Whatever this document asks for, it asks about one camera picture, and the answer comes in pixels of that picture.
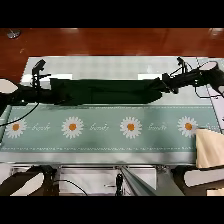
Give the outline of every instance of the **dark green cloth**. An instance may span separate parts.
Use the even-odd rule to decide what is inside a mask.
[[[51,90],[62,105],[146,104],[158,100],[163,84],[155,80],[50,79]]]

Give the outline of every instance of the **orange flower center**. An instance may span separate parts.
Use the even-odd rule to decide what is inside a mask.
[[[70,129],[71,131],[74,131],[74,130],[76,129],[76,124],[70,124],[70,125],[69,125],[69,129]]]
[[[185,128],[190,131],[192,129],[192,124],[186,123]]]
[[[128,130],[129,131],[134,131],[135,130],[135,126],[133,124],[128,124]]]
[[[17,130],[19,130],[19,124],[14,124],[14,125],[12,126],[12,130],[13,130],[13,131],[17,131]]]

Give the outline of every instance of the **white flower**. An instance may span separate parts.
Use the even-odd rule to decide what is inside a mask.
[[[83,130],[83,126],[83,121],[80,120],[78,117],[69,117],[68,119],[66,119],[65,122],[63,122],[63,135],[65,135],[66,138],[75,138],[76,136],[82,134],[81,131]]]
[[[25,119],[22,119],[12,124],[8,124],[5,129],[6,135],[8,136],[8,138],[17,138],[23,134],[23,131],[26,130],[26,127],[27,126]]]
[[[182,132],[182,135],[185,135],[185,137],[191,138],[193,135],[196,133],[197,129],[197,122],[194,120],[194,118],[190,117],[182,117],[178,121],[177,127],[179,128],[178,130]]]
[[[140,130],[142,130],[142,125],[138,119],[134,117],[126,117],[123,119],[120,125],[120,131],[123,131],[123,135],[126,135],[126,138],[135,138],[141,134]]]

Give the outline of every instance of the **folded cloth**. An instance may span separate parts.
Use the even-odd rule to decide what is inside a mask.
[[[197,129],[196,147],[198,168],[224,165],[224,135],[207,129]],[[208,190],[207,196],[224,196],[224,188]]]

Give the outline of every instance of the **wooden floor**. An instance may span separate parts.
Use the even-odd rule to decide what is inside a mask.
[[[29,56],[170,55],[224,57],[223,28],[0,28],[0,77],[19,82]]]

